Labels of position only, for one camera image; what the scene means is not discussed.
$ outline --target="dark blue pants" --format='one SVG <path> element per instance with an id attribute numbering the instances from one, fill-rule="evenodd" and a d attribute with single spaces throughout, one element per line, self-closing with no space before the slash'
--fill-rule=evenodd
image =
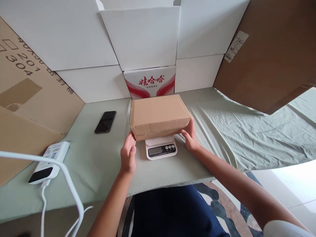
<path id="1" fill-rule="evenodd" d="M 193 185 L 135 195 L 132 237 L 229 236 Z"/>

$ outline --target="digital kitchen scale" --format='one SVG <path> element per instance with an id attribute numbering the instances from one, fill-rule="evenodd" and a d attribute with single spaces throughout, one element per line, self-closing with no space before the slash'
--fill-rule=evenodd
<path id="1" fill-rule="evenodd" d="M 146 139 L 146 156 L 149 160 L 157 160 L 173 156 L 178 152 L 174 136 Z"/>

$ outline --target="hand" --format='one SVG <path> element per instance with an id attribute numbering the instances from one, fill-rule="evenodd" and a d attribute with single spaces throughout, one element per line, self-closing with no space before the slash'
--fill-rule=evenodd
<path id="1" fill-rule="evenodd" d="M 121 149 L 121 170 L 122 173 L 134 174 L 136 170 L 135 154 L 136 140 L 132 131 L 127 135 L 124 145 Z"/>
<path id="2" fill-rule="evenodd" d="M 197 133 L 195 131 L 194 119 L 191 117 L 189 124 L 185 130 L 181 130 L 181 134 L 185 138 L 185 146 L 190 152 L 198 150 L 200 144 L 197 140 Z"/>

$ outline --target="wrinkled sheet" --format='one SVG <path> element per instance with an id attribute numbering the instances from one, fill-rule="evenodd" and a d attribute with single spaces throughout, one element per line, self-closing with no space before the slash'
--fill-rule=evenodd
<path id="1" fill-rule="evenodd" d="M 310 89 L 273 115 L 255 111 L 215 88 L 179 93 L 196 122 L 197 138 L 240 171 L 290 166 L 316 159 L 316 91 Z M 64 163 L 83 203 L 104 200 L 120 168 L 119 151 L 129 132 L 129 98 L 86 104 L 63 141 L 70 142 Z M 104 111 L 116 110 L 110 133 L 94 134 Z M 212 174 L 175 135 L 178 153 L 150 161 L 137 142 L 137 169 L 128 195 L 150 189 L 213 180 Z M 40 185 L 29 185 L 32 163 L 0 187 L 0 222 L 40 212 Z M 47 210 L 75 205 L 63 174 L 45 190 Z"/>

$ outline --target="smartphone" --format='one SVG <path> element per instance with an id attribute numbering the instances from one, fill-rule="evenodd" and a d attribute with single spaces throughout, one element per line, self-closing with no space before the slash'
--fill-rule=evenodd
<path id="1" fill-rule="evenodd" d="M 95 133 L 107 133 L 111 130 L 111 126 L 115 117 L 116 111 L 104 112 L 102 118 L 95 129 Z"/>

